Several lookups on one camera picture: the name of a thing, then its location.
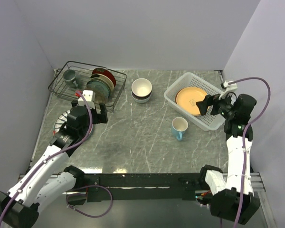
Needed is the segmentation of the yellow plate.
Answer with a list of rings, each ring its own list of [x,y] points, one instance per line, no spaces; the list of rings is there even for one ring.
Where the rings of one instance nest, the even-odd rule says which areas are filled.
[[[175,96],[175,103],[193,116],[199,116],[200,110],[196,103],[203,101],[207,92],[198,87],[186,87]]]

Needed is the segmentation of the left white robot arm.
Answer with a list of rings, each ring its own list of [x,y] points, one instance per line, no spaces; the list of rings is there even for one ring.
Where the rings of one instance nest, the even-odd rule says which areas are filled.
[[[8,192],[0,191],[0,226],[4,222],[13,228],[30,228],[63,192],[81,190],[85,174],[74,166],[65,168],[50,183],[47,181],[89,137],[94,124],[107,122],[105,104],[100,104],[98,113],[94,108],[87,109],[83,101],[73,101],[42,157]]]

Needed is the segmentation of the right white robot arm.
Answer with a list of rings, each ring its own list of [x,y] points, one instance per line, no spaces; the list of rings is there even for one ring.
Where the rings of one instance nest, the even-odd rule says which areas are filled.
[[[228,148],[228,172],[206,165],[198,178],[199,186],[212,192],[210,212],[213,216],[245,225],[260,207],[254,196],[250,176],[250,149],[253,140],[252,127],[248,125],[250,114],[257,101],[250,95],[240,94],[235,102],[230,97],[207,95],[196,103],[201,115],[212,106],[211,115],[225,119],[224,132]]]

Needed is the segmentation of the blue striped white plate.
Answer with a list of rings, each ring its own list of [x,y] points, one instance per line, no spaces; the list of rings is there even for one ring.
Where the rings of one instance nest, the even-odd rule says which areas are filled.
[[[67,116],[70,113],[70,109],[64,111],[55,121],[54,125],[53,125],[53,135],[55,135],[57,132],[59,132],[60,127],[67,121]],[[87,121],[87,127],[89,127],[90,121],[88,119]],[[93,135],[94,132],[94,126],[92,125],[90,132],[89,132],[89,136],[88,138],[90,138]]]

